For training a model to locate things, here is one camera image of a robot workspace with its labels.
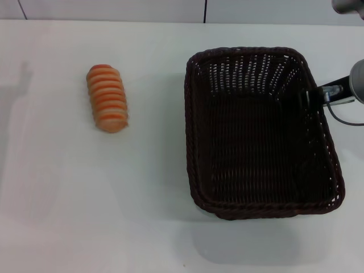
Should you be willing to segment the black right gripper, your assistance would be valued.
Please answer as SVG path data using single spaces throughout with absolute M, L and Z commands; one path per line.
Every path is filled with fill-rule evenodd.
M 308 107 L 348 104 L 355 101 L 355 96 L 349 85 L 349 76 L 324 84 L 319 88 L 306 90 L 304 95 Z

